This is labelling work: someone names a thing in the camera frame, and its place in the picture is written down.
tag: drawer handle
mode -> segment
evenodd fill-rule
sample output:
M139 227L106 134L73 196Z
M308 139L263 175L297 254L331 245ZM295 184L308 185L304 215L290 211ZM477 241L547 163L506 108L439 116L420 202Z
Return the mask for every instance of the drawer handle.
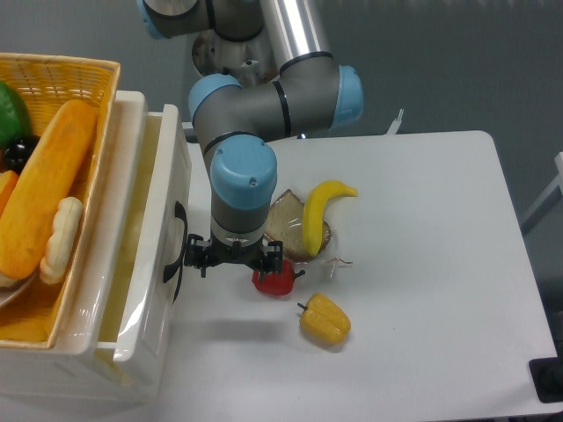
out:
M182 247L179 252L178 259L176 259L171 264L165 266L165 276L164 276L164 283L167 283L172 279L174 274L179 270L178 275L178 283L176 284L176 291L174 292L174 302L176 302L176 298L178 297L179 288L182 285L182 274L184 272L184 265L182 264L182 260L184 259L184 254L186 253L186 242L187 242L187 214L186 209L184 206L177 200L176 205L174 206L174 215L176 218L179 218L181 221L184 222L184 236L182 237Z

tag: bread slice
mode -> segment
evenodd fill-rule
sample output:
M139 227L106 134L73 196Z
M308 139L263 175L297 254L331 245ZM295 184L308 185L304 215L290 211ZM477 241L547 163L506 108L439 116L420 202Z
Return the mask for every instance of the bread slice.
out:
M295 262L308 262L313 259L303 243L303 207L301 200L288 189L272 204L266 220L266 238L282 241L285 258ZM320 252L330 240L331 228L323 221L323 243Z

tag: yellow bell pepper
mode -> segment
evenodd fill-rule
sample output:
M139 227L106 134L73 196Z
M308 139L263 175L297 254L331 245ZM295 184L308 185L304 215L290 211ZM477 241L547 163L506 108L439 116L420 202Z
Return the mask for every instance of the yellow bell pepper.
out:
M325 295L316 293L307 305L297 304L304 309L299 323L312 336L326 343L336 345L346 339L352 325L339 306Z

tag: wicker basket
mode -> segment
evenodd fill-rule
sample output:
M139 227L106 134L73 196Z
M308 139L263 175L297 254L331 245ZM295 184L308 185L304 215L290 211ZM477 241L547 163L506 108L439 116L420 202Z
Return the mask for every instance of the wicker basket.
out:
M79 282L93 212L104 167L106 133L120 64L48 55L0 54L0 80L26 103L33 132L42 135L58 109L70 99L82 99L98 112L97 131L69 196L84 204L74 250L63 283L47 286L36 280L22 295L0 309L0 347L50 348Z

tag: banana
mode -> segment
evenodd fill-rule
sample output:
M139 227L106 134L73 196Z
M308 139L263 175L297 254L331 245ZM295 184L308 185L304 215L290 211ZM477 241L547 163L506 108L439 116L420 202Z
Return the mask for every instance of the banana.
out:
M339 180L327 180L315 187L303 209L303 243L312 257L318 255L323 241L323 214L326 203L341 196L358 196L358 191Z

